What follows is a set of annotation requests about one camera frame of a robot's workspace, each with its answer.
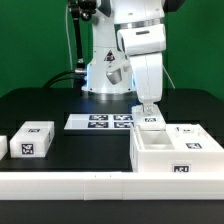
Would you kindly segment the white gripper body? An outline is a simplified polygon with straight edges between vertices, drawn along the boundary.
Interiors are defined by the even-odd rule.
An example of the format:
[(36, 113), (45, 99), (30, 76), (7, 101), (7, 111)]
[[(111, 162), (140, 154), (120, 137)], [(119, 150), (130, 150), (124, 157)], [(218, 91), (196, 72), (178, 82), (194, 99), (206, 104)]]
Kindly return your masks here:
[(160, 101), (163, 84), (162, 54), (131, 56), (129, 60), (138, 100), (144, 106), (151, 106)]

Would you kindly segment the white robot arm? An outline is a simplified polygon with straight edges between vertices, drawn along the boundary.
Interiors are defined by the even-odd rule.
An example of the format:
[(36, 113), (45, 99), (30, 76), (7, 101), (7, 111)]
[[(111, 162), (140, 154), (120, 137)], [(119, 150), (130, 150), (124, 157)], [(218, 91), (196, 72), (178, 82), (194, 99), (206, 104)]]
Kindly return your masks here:
[(163, 18), (185, 0), (96, 0), (93, 57), (86, 92), (119, 95), (135, 91), (151, 114), (162, 97), (166, 33)]

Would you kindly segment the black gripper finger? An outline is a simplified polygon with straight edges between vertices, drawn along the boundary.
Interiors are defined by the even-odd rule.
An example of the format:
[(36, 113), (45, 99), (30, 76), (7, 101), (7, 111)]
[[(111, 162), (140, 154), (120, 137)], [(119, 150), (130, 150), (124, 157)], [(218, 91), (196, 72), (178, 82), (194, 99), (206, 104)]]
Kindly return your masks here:
[(153, 112), (154, 112), (154, 108), (152, 104), (143, 106), (143, 113), (145, 115), (152, 115)]

